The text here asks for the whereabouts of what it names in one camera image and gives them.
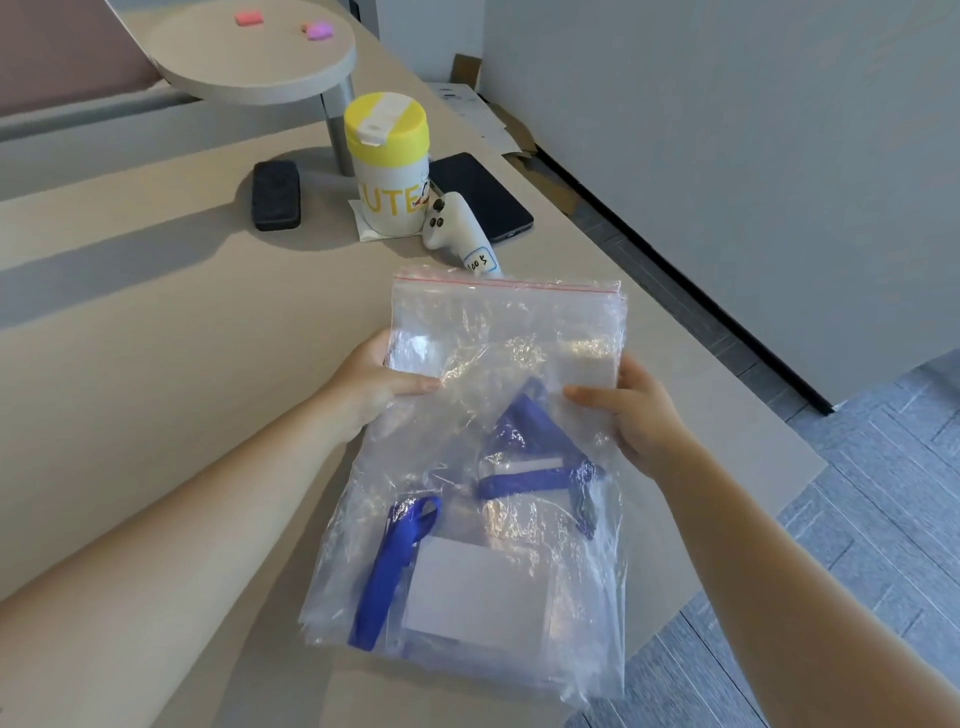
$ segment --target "gray carpet tile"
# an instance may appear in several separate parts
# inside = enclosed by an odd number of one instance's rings
[[[586,202],[571,220],[829,462],[780,523],[960,685],[960,350],[824,417],[635,246],[629,231]],[[763,724],[700,593],[630,660],[624,699],[594,701],[567,728]]]

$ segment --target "pink foam piece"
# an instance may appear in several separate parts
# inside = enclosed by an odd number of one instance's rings
[[[326,40],[333,37],[333,26],[329,23],[310,23],[306,27],[306,36],[310,40]]]
[[[233,17],[237,25],[246,28],[248,25],[259,25],[263,22],[263,13],[260,11],[242,11]]]

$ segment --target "smartphone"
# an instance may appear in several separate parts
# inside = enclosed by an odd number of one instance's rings
[[[534,227],[534,216],[469,152],[431,161],[430,183],[440,194],[462,194],[491,243]]]
[[[300,172],[289,159],[253,166],[253,224],[259,231],[291,230],[300,225]]]

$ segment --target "white game controller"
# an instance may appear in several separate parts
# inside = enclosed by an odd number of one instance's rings
[[[493,246],[459,192],[447,192],[427,209],[423,245],[430,251],[449,248],[475,276],[503,278]]]

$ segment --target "clear zip-lock bag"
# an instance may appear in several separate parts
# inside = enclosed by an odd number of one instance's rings
[[[394,278],[388,366],[438,376],[367,428],[300,614],[308,643],[558,694],[623,691],[612,420],[619,282]]]

